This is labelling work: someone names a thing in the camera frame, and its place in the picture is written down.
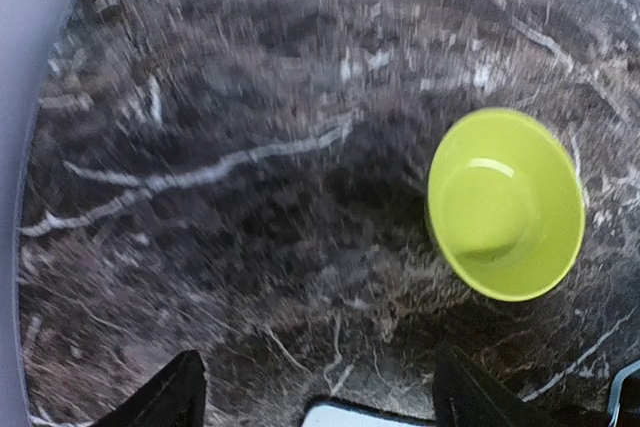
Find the silver white phone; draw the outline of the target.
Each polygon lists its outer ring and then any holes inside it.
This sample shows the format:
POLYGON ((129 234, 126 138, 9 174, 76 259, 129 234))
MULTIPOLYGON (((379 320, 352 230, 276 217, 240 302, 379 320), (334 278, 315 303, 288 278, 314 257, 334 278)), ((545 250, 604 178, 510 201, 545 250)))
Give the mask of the silver white phone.
POLYGON ((301 427, 417 427, 435 426, 434 420, 413 418, 348 402, 323 400, 311 405, 301 427))

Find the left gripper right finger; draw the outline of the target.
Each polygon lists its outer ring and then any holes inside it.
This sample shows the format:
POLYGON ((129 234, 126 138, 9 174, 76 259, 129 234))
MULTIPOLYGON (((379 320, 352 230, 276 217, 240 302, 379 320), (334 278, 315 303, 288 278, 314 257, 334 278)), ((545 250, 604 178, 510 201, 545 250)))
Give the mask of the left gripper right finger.
POLYGON ((557 426, 506 389, 456 346, 441 348, 432 397, 438 426, 557 426))

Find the light blue phone case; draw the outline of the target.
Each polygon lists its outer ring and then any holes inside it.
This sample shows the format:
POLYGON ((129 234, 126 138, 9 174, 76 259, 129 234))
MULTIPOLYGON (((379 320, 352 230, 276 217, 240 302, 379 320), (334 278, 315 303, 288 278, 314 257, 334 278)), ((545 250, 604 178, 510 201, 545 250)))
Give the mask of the light blue phone case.
POLYGON ((609 427, 639 425, 639 369, 637 360, 614 376, 607 404, 609 427))

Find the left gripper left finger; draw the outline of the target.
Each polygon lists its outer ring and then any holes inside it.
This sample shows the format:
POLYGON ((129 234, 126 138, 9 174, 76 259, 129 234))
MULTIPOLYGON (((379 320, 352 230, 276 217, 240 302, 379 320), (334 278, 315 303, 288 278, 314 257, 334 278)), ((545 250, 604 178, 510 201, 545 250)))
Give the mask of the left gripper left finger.
POLYGON ((204 425, 205 367, 196 350, 176 355, 156 375, 93 427, 204 425))

